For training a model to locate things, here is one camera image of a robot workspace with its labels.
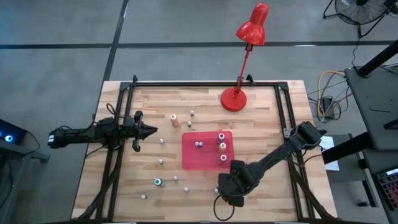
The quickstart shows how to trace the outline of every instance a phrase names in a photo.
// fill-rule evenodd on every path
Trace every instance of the gray floor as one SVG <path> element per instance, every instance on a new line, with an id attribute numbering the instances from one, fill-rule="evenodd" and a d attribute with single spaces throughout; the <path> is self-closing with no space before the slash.
<path id="1" fill-rule="evenodd" d="M 234 33 L 257 2 L 130 1 L 120 43 L 239 41 Z M 356 40 L 354 26 L 338 18 L 322 20 L 326 0 L 265 2 L 270 7 L 267 41 Z M 121 5 L 122 0 L 0 0 L 0 44 L 109 44 Z M 363 40 L 394 40 L 397 24 L 388 16 Z M 304 80 L 311 92 L 321 72 L 351 66 L 354 47 L 256 47 L 246 73 L 256 80 Z M 355 64 L 366 63 L 385 47 L 360 46 Z M 239 47 L 118 49 L 110 80 L 130 80 L 133 74 L 140 80 L 231 80 L 238 75 L 243 54 Z M 90 123 L 108 56 L 109 49 L 0 50 L 0 118 L 31 130 L 42 144 L 41 151 L 52 155 L 48 164 L 31 163 L 14 222 L 70 217 L 86 146 L 49 149 L 47 135 L 62 124 L 82 127 Z M 388 61 L 396 62 L 398 57 Z M 341 80 L 336 76 L 332 83 Z M 341 84 L 326 93 L 336 96 L 345 88 Z M 365 130 L 353 98 L 340 120 L 315 123 L 330 134 L 355 136 Z M 350 190 L 356 185 L 331 183 L 339 216 L 387 223 L 381 208 L 355 206 L 365 197 L 364 191 Z"/>

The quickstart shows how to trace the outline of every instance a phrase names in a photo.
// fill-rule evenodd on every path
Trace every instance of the electrical cable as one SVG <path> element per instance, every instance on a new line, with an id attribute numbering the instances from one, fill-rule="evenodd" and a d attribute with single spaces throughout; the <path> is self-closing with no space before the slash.
<path id="1" fill-rule="evenodd" d="M 101 147 L 99 147 L 99 148 L 97 148 L 97 149 L 95 149 L 95 150 L 93 150 L 93 151 L 91 151 L 91 152 L 89 152 L 86 156 L 85 156 L 85 158 L 87 158 L 89 155 L 91 155 L 92 153 L 94 153 L 94 152 L 96 152 L 96 151 L 98 151 L 98 150 L 100 150 L 100 149 L 102 149 L 102 148 L 104 148 L 106 145 L 104 145 L 104 146 L 101 146 Z"/>
<path id="2" fill-rule="evenodd" d="M 235 206 L 232 206 L 232 213 L 231 213 L 231 215 L 230 215 L 228 218 L 220 218 L 220 217 L 218 217 L 217 212 L 216 212 L 216 202 L 217 202 L 217 200 L 218 200 L 220 197 L 221 197 L 221 195 L 217 196 L 217 198 L 214 200 L 214 203 L 213 203 L 213 213 L 214 213 L 214 216 L 215 216 L 219 221 L 224 222 L 224 221 L 228 221 L 229 219 L 232 218 L 232 216 L 234 216 L 234 213 L 235 213 Z"/>
<path id="3" fill-rule="evenodd" d="M 330 87 L 333 87 L 333 86 L 337 86 L 337 85 L 342 84 L 342 83 L 344 83 L 344 82 L 346 82 L 346 80 L 341 81 L 341 82 L 338 82 L 338 83 L 335 83 L 335 84 L 333 84 L 333 85 L 330 85 L 330 86 L 328 86 L 328 87 L 326 87 L 326 88 L 322 88 L 322 89 L 320 89 L 320 90 L 312 91 L 312 92 L 310 92 L 310 93 L 307 93 L 307 95 L 311 95 L 311 94 L 317 93 L 317 92 L 319 92 L 319 91 L 321 91 L 321 90 L 326 90 L 327 88 L 330 88 Z"/>
<path id="4" fill-rule="evenodd" d="M 9 169 L 9 178 L 10 178 L 10 188 L 7 192 L 6 197 L 4 198 L 4 200 L 1 202 L 0 204 L 0 209 L 4 206 L 4 204 L 6 203 L 7 199 L 9 198 L 10 194 L 11 194 L 11 190 L 14 186 L 14 178 L 12 177 L 12 167 L 11 167 L 11 163 L 9 161 L 9 159 L 7 159 L 7 163 L 8 163 L 8 169 Z"/>
<path id="5" fill-rule="evenodd" d="M 323 76 L 324 76 L 325 74 L 327 74 L 327 73 L 333 73 L 333 74 L 332 74 L 331 77 L 329 77 L 329 79 L 328 79 L 328 81 L 327 81 L 325 87 L 324 87 L 324 88 L 320 88 L 320 82 L 321 82 Z M 344 112 L 347 110 L 347 108 L 346 108 L 346 110 L 342 111 L 342 110 L 341 110 L 341 105 L 340 105 L 340 102 L 341 102 L 343 99 L 345 99 L 345 98 L 332 101 L 331 104 L 329 104 L 328 108 L 323 108 L 323 107 L 320 106 L 321 101 L 322 101 L 324 98 L 329 98 L 329 97 L 330 97 L 331 99 L 333 99 L 332 96 L 323 96 L 323 95 L 325 94 L 325 90 L 326 90 L 327 88 L 330 88 L 330 87 L 332 87 L 332 86 L 335 86 L 335 85 L 338 85 L 338 84 L 340 84 L 340 83 L 346 82 L 346 81 L 342 81 L 342 82 L 339 82 L 339 83 L 335 83 L 335 84 L 333 84 L 332 86 L 329 86 L 329 83 L 331 82 L 331 79 L 332 79 L 336 74 L 339 74 L 339 75 L 342 75 L 342 76 L 345 77 L 345 74 L 344 74 L 343 72 L 341 72 L 341 71 L 333 71 L 333 70 L 325 71 L 325 72 L 323 72 L 323 73 L 320 75 L 320 77 L 319 77 L 319 79 L 318 79 L 318 90 L 309 93 L 309 94 L 318 93 L 318 100 L 314 100 L 313 98 L 309 97 L 309 96 L 308 96 L 309 94 L 307 95 L 307 97 L 308 97 L 308 99 L 309 99 L 309 102 L 310 102 L 310 103 L 314 103 L 314 104 L 316 104 L 316 106 L 317 106 L 317 112 L 316 112 L 317 114 L 316 114 L 316 116 L 313 116 L 313 117 L 314 117 L 314 118 L 317 118 L 321 123 L 327 123 L 327 122 L 329 122 L 330 120 L 337 120 L 337 119 L 340 119 L 340 118 L 341 118 L 341 114 L 344 113 Z M 347 94 L 346 94 L 346 97 L 349 97 L 349 96 L 351 96 L 351 95 L 352 95 L 352 93 L 350 93 L 350 94 L 347 93 Z M 337 117 L 334 117 L 334 116 L 331 117 L 330 115 L 333 114 L 333 112 L 334 112 L 334 110 L 335 110 L 336 108 L 338 109 L 338 112 L 335 114 Z"/>
<path id="6" fill-rule="evenodd" d="M 322 77 L 323 77 L 326 73 L 335 73 L 335 74 L 340 74 L 340 75 L 345 76 L 345 74 L 344 74 L 343 72 L 331 71 L 331 70 L 324 71 L 324 72 L 319 76 L 319 79 L 318 79 L 318 90 L 321 88 L 321 80 L 322 80 Z M 320 94 L 320 92 L 318 91 L 318 106 L 317 106 L 318 113 L 321 113 L 321 111 L 320 111 L 320 100 L 321 100 L 321 94 Z"/>
<path id="7" fill-rule="evenodd" d="M 29 154 L 32 154 L 32 153 L 34 153 L 34 152 L 36 152 L 37 150 L 40 149 L 41 145 L 40 145 L 39 141 L 37 140 L 37 138 L 36 138 L 30 131 L 26 131 L 26 132 L 27 132 L 28 134 L 30 134 L 30 135 L 33 137 L 33 139 L 35 140 L 35 142 L 36 142 L 36 144 L 37 144 L 37 148 L 35 148 L 35 149 L 33 149 L 33 150 L 31 150 L 31 151 L 25 153 L 25 154 L 17 154 L 16 156 L 12 156 L 11 154 L 3 153 L 4 156 L 5 156 L 5 155 L 9 155 L 9 159 L 10 159 L 10 160 L 13 160 L 13 159 L 20 159 L 20 158 L 25 157 L 25 156 L 27 156 L 27 155 L 29 155 Z"/>
<path id="8" fill-rule="evenodd" d="M 114 107 L 112 106 L 112 104 L 107 103 L 107 104 L 106 104 L 106 109 L 114 116 L 114 119 L 112 120 L 112 122 L 109 122 L 109 123 L 106 123 L 106 124 L 101 124 L 101 125 L 109 125 L 109 124 L 113 124 L 113 123 L 116 122 L 116 110 L 114 109 Z M 91 115 L 91 123 L 90 123 L 90 125 L 89 125 L 87 128 L 85 128 L 85 129 L 83 129 L 83 130 L 81 130 L 81 131 L 77 131 L 76 133 L 74 133 L 74 135 L 77 136 L 77 135 L 79 135 L 79 134 L 81 134 L 81 133 L 84 133 L 85 131 L 87 131 L 87 130 L 89 130 L 91 127 L 93 127 L 94 124 L 98 124 L 98 123 L 95 121 L 95 114 L 92 114 L 92 115 Z M 65 129 L 72 129 L 72 128 L 69 127 L 69 126 L 66 126 L 66 125 L 61 125 L 61 126 L 59 127 L 59 130 L 60 130 L 60 132 L 61 132 L 62 134 L 65 134 L 65 132 L 64 132 Z"/>
<path id="9" fill-rule="evenodd" d="M 347 99 L 346 101 L 347 101 L 347 109 L 348 109 L 348 97 L 349 96 L 351 96 L 353 93 L 350 93 L 350 94 L 348 94 L 348 89 L 349 89 L 349 87 L 347 87 L 347 89 L 346 89 L 346 96 L 345 97 L 343 97 L 343 98 L 341 98 L 341 99 L 339 99 L 339 100 L 336 100 L 336 105 L 334 106 L 334 107 L 332 107 L 332 109 L 330 110 L 330 111 L 333 111 L 335 108 L 336 108 L 336 106 L 341 102 L 341 101 L 343 101 L 344 99 Z"/>
<path id="10" fill-rule="evenodd" d="M 341 91 L 335 98 L 338 98 L 338 97 L 339 97 L 341 94 L 343 94 L 344 91 L 346 91 L 347 89 Z M 342 98 L 342 99 L 340 99 L 340 100 L 336 100 L 336 101 L 335 101 L 336 103 L 335 103 L 334 107 L 332 107 L 332 108 L 330 109 L 330 107 L 333 105 L 333 103 L 331 103 L 331 104 L 328 106 L 328 108 L 325 110 L 325 112 L 323 113 L 323 119 L 325 118 L 325 116 L 326 116 L 329 112 L 334 111 L 334 109 L 336 108 L 336 106 L 337 106 L 343 99 L 345 99 L 345 97 Z"/>
<path id="11" fill-rule="evenodd" d="M 314 157 L 318 157 L 318 156 L 322 156 L 322 154 L 309 157 L 308 159 L 306 159 L 306 160 L 304 161 L 304 163 L 303 163 L 302 165 L 300 165 L 300 164 L 298 164 L 298 163 L 296 163 L 296 162 L 294 162 L 294 161 L 288 161 L 287 159 L 275 157 L 275 158 L 270 159 L 267 163 L 265 163 L 264 166 L 262 167 L 262 169 L 263 169 L 266 165 L 268 165 L 268 163 L 270 163 L 270 161 L 273 161 L 273 160 L 275 160 L 275 159 L 285 160 L 285 161 L 287 161 L 287 162 L 292 162 L 292 163 L 295 164 L 296 166 L 304 167 L 304 165 L 305 165 L 306 162 L 308 162 L 310 159 L 312 159 L 312 158 L 314 158 Z M 256 180 L 255 180 L 254 182 L 259 181 L 260 175 L 261 175 L 261 173 L 257 175 Z M 246 193 L 239 194 L 239 195 L 224 195 L 224 196 L 226 196 L 226 197 L 243 197 L 243 196 L 249 194 L 250 192 L 252 192 L 253 189 L 254 189 L 254 185 L 252 185 L 252 186 L 250 187 L 250 189 L 249 189 Z M 214 200 L 214 203 L 213 203 L 213 213 L 214 213 L 214 216 L 215 216 L 219 221 L 224 222 L 224 221 L 228 221 L 229 219 L 231 219 L 231 218 L 233 217 L 233 215 L 234 215 L 234 213 L 235 213 L 235 206 L 232 206 L 232 213 L 231 213 L 231 215 L 230 215 L 228 218 L 225 218 L 225 219 L 220 218 L 220 217 L 217 215 L 217 212 L 216 212 L 216 202 L 217 202 L 217 200 L 218 200 L 221 196 L 222 196 L 222 195 L 217 196 L 217 197 L 215 198 L 215 200 Z"/>
<path id="12" fill-rule="evenodd" d="M 391 72 L 391 73 L 394 73 L 394 74 L 398 75 L 398 73 L 393 72 L 393 71 L 391 71 L 391 70 L 389 70 L 389 69 L 386 69 L 386 68 L 384 68 L 384 67 L 382 67 L 382 66 L 379 66 L 379 67 L 382 68 L 382 69 L 384 69 L 384 70 L 386 70 L 386 71 L 388 71 L 388 72 Z"/>
<path id="13" fill-rule="evenodd" d="M 356 49 L 358 49 L 359 43 L 360 43 L 360 42 L 361 42 L 361 39 L 358 39 L 358 42 L 357 42 L 357 44 L 356 44 L 356 47 L 355 47 L 354 50 L 352 51 L 354 58 L 353 58 L 353 60 L 351 61 L 351 65 L 352 65 L 353 68 L 355 69 L 355 72 L 356 72 L 356 73 L 358 73 L 358 71 L 357 71 L 357 69 L 356 69 L 356 67 L 355 67 L 355 64 L 354 64 L 354 62 L 355 62 L 355 60 L 356 60 L 355 51 L 356 51 Z"/>

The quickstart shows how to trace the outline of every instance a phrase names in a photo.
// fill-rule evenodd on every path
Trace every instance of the black clamp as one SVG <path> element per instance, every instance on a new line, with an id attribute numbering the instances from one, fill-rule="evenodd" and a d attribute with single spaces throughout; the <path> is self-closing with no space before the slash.
<path id="1" fill-rule="evenodd" d="M 251 86 L 256 85 L 256 82 L 254 81 L 253 77 L 250 74 L 246 77 L 246 81 L 249 81 Z"/>
<path id="2" fill-rule="evenodd" d="M 246 44 L 246 47 L 244 48 L 244 50 L 248 50 L 248 47 L 249 47 L 249 43 L 248 44 Z M 250 45 L 250 51 L 253 51 L 253 45 L 251 44 Z"/>

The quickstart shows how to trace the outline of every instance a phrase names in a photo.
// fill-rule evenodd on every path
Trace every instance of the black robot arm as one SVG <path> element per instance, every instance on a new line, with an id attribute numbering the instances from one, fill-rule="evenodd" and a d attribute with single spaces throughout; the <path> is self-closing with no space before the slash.
<path id="1" fill-rule="evenodd" d="M 47 144 L 53 149 L 58 149 L 69 144 L 100 142 L 108 146 L 112 144 L 117 148 L 122 139 L 135 138 L 132 148 L 139 152 L 141 149 L 139 140 L 157 131 L 157 128 L 144 124 L 142 117 L 142 112 L 137 111 L 134 119 L 126 117 L 124 125 L 115 122 L 114 118 L 105 118 L 86 129 L 57 128 L 50 133 Z"/>
<path id="2" fill-rule="evenodd" d="M 230 205 L 243 207 L 243 196 L 259 185 L 264 173 L 293 152 L 311 150 L 321 141 L 325 131 L 317 130 L 310 122 L 303 122 L 290 132 L 288 140 L 258 162 L 245 164 L 232 160 L 229 174 L 219 174 L 218 192 Z"/>

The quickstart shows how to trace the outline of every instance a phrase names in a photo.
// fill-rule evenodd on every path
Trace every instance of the fan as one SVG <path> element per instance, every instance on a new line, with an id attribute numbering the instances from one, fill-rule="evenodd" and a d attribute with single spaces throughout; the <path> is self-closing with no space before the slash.
<path id="1" fill-rule="evenodd" d="M 336 14 L 325 15 L 326 10 L 335 1 Z M 397 0 L 331 0 L 323 11 L 323 18 L 338 16 L 342 21 L 348 24 L 356 25 L 358 28 L 358 37 L 366 36 L 389 13 L 389 9 Z M 377 22 L 362 35 L 361 25 L 370 22 Z"/>

